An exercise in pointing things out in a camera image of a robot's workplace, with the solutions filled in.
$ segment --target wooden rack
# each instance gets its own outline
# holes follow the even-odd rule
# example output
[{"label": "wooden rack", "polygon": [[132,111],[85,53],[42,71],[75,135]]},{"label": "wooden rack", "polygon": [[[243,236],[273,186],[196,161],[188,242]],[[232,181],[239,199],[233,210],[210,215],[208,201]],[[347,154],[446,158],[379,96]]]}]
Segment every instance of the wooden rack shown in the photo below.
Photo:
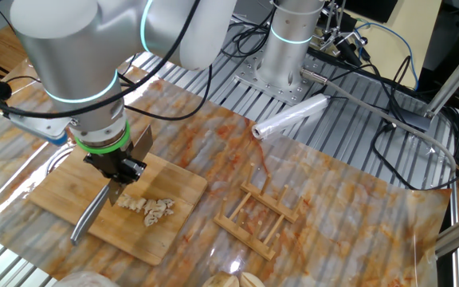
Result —
[{"label": "wooden rack", "polygon": [[[250,164],[250,168],[251,172],[249,173],[247,180],[240,186],[240,188],[243,191],[245,191],[247,195],[245,195],[245,197],[240,201],[237,208],[235,208],[235,210],[229,217],[225,216],[227,198],[224,198],[222,200],[221,211],[218,215],[215,216],[214,221],[220,227],[224,228],[226,231],[231,233],[238,240],[244,242],[248,247],[260,254],[263,258],[270,261],[276,254],[276,251],[274,251],[274,249],[277,242],[279,241],[280,235],[276,233],[277,229],[279,228],[279,225],[283,222],[284,219],[288,220],[291,223],[294,223],[296,221],[296,219],[298,218],[297,211],[300,208],[300,204],[302,203],[303,198],[300,197],[299,201],[296,203],[293,210],[287,208],[281,203],[281,201],[283,200],[284,195],[288,190],[288,185],[285,185],[279,197],[277,199],[274,199],[272,196],[267,195],[265,193],[265,190],[267,189],[267,187],[270,184],[270,181],[272,180],[272,176],[267,175],[267,179],[265,180],[263,187],[259,189],[255,187],[253,184],[251,184],[251,177],[253,176],[254,172],[254,163]],[[258,222],[256,229],[252,234],[250,234],[242,228],[245,219],[245,211],[242,210],[242,207],[251,196],[253,196],[259,202],[266,205],[268,208],[274,210],[276,213],[280,215],[279,219],[277,219],[276,223],[269,231],[267,237],[263,242],[257,238],[258,234],[261,231],[261,226],[263,225],[262,221]],[[274,237],[272,244],[270,246],[267,246],[272,237]]]}]

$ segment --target marble-pattern surface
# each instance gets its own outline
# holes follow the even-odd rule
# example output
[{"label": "marble-pattern surface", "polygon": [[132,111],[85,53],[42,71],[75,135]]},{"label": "marble-pattern surface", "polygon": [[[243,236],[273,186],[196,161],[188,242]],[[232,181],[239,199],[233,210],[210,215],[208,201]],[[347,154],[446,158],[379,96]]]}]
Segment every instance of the marble-pattern surface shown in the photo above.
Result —
[{"label": "marble-pattern surface", "polygon": [[[27,62],[13,75],[34,75]],[[129,75],[136,80],[143,75]],[[38,83],[12,83],[12,102],[46,111],[50,102]],[[182,115],[200,98],[154,78],[126,98],[127,104],[161,115]],[[206,103],[188,120],[164,122],[127,112],[132,137],[151,124],[151,152],[208,180],[206,193],[175,239],[163,263],[147,265],[91,235],[72,247],[73,226],[26,198],[55,159],[72,146],[54,147],[14,128],[0,116],[0,242],[57,279],[92,270],[121,286],[201,286],[219,270],[256,274],[267,286],[435,286],[434,243],[449,190],[408,191],[391,186],[294,140],[278,136],[260,142],[253,122]],[[219,228],[212,218],[223,197],[228,210],[244,196],[239,186],[257,165],[252,183],[273,175],[268,193],[291,191],[292,207],[303,195],[295,224],[283,222],[277,256],[266,261]],[[278,216],[250,199],[244,225],[253,232],[264,223],[263,239]]]}]

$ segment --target food piece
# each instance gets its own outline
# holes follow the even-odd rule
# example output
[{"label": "food piece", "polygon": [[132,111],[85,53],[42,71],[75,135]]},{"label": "food piece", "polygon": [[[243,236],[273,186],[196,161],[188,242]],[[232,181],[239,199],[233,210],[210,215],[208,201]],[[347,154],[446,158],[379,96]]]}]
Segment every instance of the food piece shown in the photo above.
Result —
[{"label": "food piece", "polygon": [[171,208],[175,201],[173,199],[161,199],[162,202],[166,203],[167,208]]},{"label": "food piece", "polygon": [[240,284],[242,287],[265,287],[258,277],[247,272],[242,273],[240,276]]},{"label": "food piece", "polygon": [[169,208],[164,211],[164,215],[172,215],[173,213],[174,213],[174,211],[172,211]]},{"label": "food piece", "polygon": [[153,213],[150,213],[149,215],[145,216],[144,217],[144,225],[145,226],[150,226],[154,223],[157,223],[159,219],[157,217],[155,217],[155,215]]},{"label": "food piece", "polygon": [[135,211],[137,209],[137,200],[132,199],[131,203],[128,205],[128,209]]},{"label": "food piece", "polygon": [[136,203],[136,207],[137,207],[136,211],[140,212],[143,209],[144,203],[146,203],[146,202],[147,202],[147,200],[144,199],[144,198],[138,199],[138,201]]},{"label": "food piece", "polygon": [[152,210],[155,205],[157,205],[157,202],[153,199],[148,199],[147,200],[147,203],[144,205],[144,214],[148,214],[148,212],[150,212],[150,210]]},{"label": "food piece", "polygon": [[153,215],[155,216],[156,218],[161,218],[163,215],[164,215],[164,211],[150,211],[150,213],[148,215]]},{"label": "food piece", "polygon": [[167,208],[166,203],[164,203],[164,201],[160,199],[160,200],[157,200],[157,203],[155,204],[155,206],[151,208],[151,211],[164,213],[166,208]]},{"label": "food piece", "polygon": [[239,287],[238,278],[226,272],[219,271],[215,276],[210,277],[203,287]]},{"label": "food piece", "polygon": [[118,199],[118,206],[123,207],[123,208],[128,208],[132,202],[133,198],[129,195],[122,195]]}]

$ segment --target metal grating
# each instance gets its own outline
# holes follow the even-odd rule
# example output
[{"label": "metal grating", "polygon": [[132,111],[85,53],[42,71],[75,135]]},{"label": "metal grating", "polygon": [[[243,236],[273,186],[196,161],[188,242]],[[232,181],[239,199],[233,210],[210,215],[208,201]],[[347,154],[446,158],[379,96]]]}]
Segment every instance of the metal grating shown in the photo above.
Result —
[{"label": "metal grating", "polygon": [[[234,52],[230,38],[237,32],[239,31],[234,29],[226,37],[224,49],[229,53]],[[251,49],[258,40],[259,37],[252,37],[242,48]],[[315,62],[312,69],[326,77],[334,77],[345,72],[343,69],[312,59]],[[229,59],[219,55],[214,62],[210,100],[256,122],[266,120],[284,108],[288,108],[288,105],[233,78],[235,70],[244,60]],[[160,59],[156,56],[142,53],[136,58],[134,65],[149,71],[159,61]],[[202,95],[205,92],[208,72],[187,71],[168,63],[158,72],[158,75],[181,88]],[[381,85],[375,80],[351,74],[337,80],[336,84],[367,103],[386,107],[386,95]],[[321,88],[320,85],[313,85],[304,95],[304,99],[310,97],[319,88]],[[325,94],[337,96],[330,88]],[[398,94],[397,98],[400,105],[410,111],[417,111],[423,105],[422,102],[404,94]],[[381,123],[382,120],[378,116],[345,100],[334,99],[330,101],[321,117],[311,116],[285,129],[283,135],[389,183],[401,186],[395,176],[383,166],[370,149],[371,139]],[[453,135],[446,119],[436,117],[428,133],[449,149],[453,149]],[[418,139],[406,135],[405,132],[394,131],[386,134],[379,138],[377,147],[416,187],[429,188],[449,178],[449,168],[445,165],[443,157],[435,153],[432,147],[420,143]],[[453,219],[457,221],[455,202],[456,200],[451,202],[451,212]],[[454,285],[459,286],[458,252],[453,255],[453,265],[456,276]],[[0,286],[52,286],[55,282],[56,280],[48,274],[0,245]]]}]

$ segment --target blue led ring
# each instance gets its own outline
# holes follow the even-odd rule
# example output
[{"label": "blue led ring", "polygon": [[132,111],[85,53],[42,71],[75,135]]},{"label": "blue led ring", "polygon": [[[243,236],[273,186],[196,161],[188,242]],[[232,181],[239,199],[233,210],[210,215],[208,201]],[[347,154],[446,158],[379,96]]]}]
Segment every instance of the blue led ring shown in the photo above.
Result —
[{"label": "blue led ring", "polygon": [[148,49],[148,46],[147,46],[147,40],[145,39],[144,37],[144,30],[145,30],[145,25],[147,23],[147,16],[148,16],[148,12],[150,12],[150,7],[151,7],[151,4],[153,3],[153,0],[148,0],[147,4],[145,5],[144,7],[144,12],[143,12],[143,16],[141,17],[141,30],[140,30],[140,33],[141,33],[141,44],[143,44],[143,48],[147,51],[147,52],[150,52],[150,50]]},{"label": "blue led ring", "polygon": [[274,29],[272,29],[272,27],[270,27],[270,30],[272,31],[272,34],[274,34],[274,36],[276,36],[279,40],[284,41],[284,42],[287,42],[287,43],[289,43],[289,44],[304,44],[304,43],[307,43],[307,42],[311,41],[311,39],[312,39],[312,36],[311,36],[308,40],[304,40],[304,41],[291,41],[291,40],[284,39],[283,37],[277,35],[276,31],[274,31]]},{"label": "blue led ring", "polygon": [[60,101],[62,103],[67,103],[67,104],[81,104],[81,103],[86,103],[89,102],[90,100],[96,100],[100,98],[101,96],[105,95],[106,92],[109,92],[111,87],[116,83],[116,80],[118,79],[118,70],[115,71],[115,77],[112,79],[111,84],[107,88],[105,88],[102,92],[97,93],[94,96],[89,96],[84,99],[75,99],[75,100],[69,100],[69,99],[63,99],[57,96],[54,96],[52,93],[50,93],[47,89],[45,92],[49,94],[50,97],[52,97],[54,100]]}]

